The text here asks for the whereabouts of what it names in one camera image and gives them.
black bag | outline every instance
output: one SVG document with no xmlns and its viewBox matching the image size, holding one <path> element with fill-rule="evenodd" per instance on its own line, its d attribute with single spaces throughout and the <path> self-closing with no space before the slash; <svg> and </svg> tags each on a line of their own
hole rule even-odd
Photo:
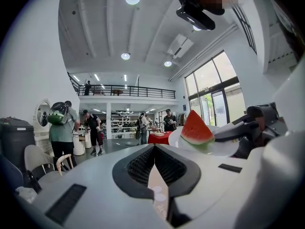
<svg viewBox="0 0 305 229">
<path fill-rule="evenodd" d="M 135 139 L 139 140 L 141 138 L 141 130 L 138 129 L 136 134 L 135 134 Z"/>
</svg>

white pedestal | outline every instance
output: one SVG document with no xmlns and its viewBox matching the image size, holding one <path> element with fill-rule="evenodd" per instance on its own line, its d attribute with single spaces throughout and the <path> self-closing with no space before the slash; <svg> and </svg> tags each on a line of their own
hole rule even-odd
<svg viewBox="0 0 305 229">
<path fill-rule="evenodd" d="M 73 136 L 74 155 L 80 156 L 85 154 L 85 141 L 79 141 L 78 136 Z"/>
<path fill-rule="evenodd" d="M 90 134 L 85 134 L 85 148 L 89 149 L 91 148 L 91 140 L 90 140 Z"/>
</svg>

window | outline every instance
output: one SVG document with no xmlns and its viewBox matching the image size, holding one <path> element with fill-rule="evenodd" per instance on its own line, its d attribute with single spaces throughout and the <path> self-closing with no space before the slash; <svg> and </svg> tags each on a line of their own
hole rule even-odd
<svg viewBox="0 0 305 229">
<path fill-rule="evenodd" d="M 220 83 L 218 73 L 212 60 L 196 70 L 194 74 L 199 92 Z"/>
<path fill-rule="evenodd" d="M 194 74 L 189 75 L 185 78 L 186 80 L 186 86 L 187 86 L 187 92 L 189 96 L 197 93 L 197 86 L 194 78 Z"/>
<path fill-rule="evenodd" d="M 206 125 L 221 127 L 244 116 L 243 92 L 225 52 L 211 58 L 185 81 L 190 108 Z"/>
<path fill-rule="evenodd" d="M 237 16 L 239 22 L 241 23 L 241 25 L 243 27 L 243 30 L 244 30 L 244 33 L 246 34 L 249 46 L 257 54 L 252 29 L 251 29 L 251 26 L 250 26 L 249 21 L 247 19 L 247 16 L 244 13 L 244 10 L 241 7 L 239 7 L 238 5 L 235 5 L 235 4 L 232 4 L 232 9 L 233 9 L 235 15 Z"/>
<path fill-rule="evenodd" d="M 246 106 L 244 105 L 244 95 L 240 84 L 235 84 L 224 89 L 227 97 L 230 121 L 237 120 L 244 116 Z"/>
<path fill-rule="evenodd" d="M 192 99 L 190 101 L 190 108 L 191 108 L 191 110 L 194 110 L 202 118 L 201 107 L 200 107 L 200 103 L 199 103 L 198 98 Z"/>
<path fill-rule="evenodd" d="M 231 64 L 225 52 L 222 52 L 221 54 L 213 58 L 213 61 L 216 65 L 216 68 L 218 70 L 222 82 L 229 80 L 233 77 L 236 77 L 236 73 L 233 68 L 233 65 Z"/>
</svg>

chair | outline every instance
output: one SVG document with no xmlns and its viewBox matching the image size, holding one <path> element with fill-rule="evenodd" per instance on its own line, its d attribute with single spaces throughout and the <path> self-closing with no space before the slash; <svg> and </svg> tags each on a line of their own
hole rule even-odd
<svg viewBox="0 0 305 229">
<path fill-rule="evenodd" d="M 71 161 L 71 155 L 66 155 L 62 156 L 57 160 L 56 166 L 57 169 L 58 167 L 61 166 L 61 162 L 67 158 L 70 157 L 70 164 L 71 167 L 72 161 Z M 33 170 L 37 167 L 40 167 L 42 165 L 53 165 L 53 157 L 44 153 L 39 147 L 35 145 L 28 145 L 25 150 L 24 150 L 24 163 L 25 163 L 25 168 L 28 172 L 28 176 L 33 183 L 34 189 L 36 192 L 39 192 L 41 189 L 45 189 L 49 186 L 50 183 L 58 180 L 59 178 L 62 177 L 65 173 L 58 169 L 58 171 L 51 171 L 42 177 L 36 180 L 36 178 L 33 175 Z"/>
<path fill-rule="evenodd" d="M 16 188 L 23 186 L 21 171 L 3 155 L 0 155 L 0 167 L 12 192 L 14 192 Z"/>
</svg>

shelf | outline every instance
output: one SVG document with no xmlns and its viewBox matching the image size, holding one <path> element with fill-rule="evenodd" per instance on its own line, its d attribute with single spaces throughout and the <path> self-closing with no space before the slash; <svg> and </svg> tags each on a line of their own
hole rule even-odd
<svg viewBox="0 0 305 229">
<path fill-rule="evenodd" d="M 122 116 L 139 116 L 139 114 L 121 114 L 121 115 L 112 114 L 111 116 L 119 116 L 119 117 L 122 117 Z"/>
<path fill-rule="evenodd" d="M 113 132 L 112 135 L 136 134 L 136 132 Z"/>
<path fill-rule="evenodd" d="M 113 121 L 113 120 L 111 120 L 111 122 L 112 123 L 114 123 L 114 122 L 137 122 L 137 120 L 121 120 L 121 121 Z"/>
<path fill-rule="evenodd" d="M 112 127 L 111 129 L 119 129 L 119 128 L 122 128 L 122 129 L 130 129 L 130 128 L 137 128 L 136 126 L 133 126 L 133 127 Z"/>
</svg>

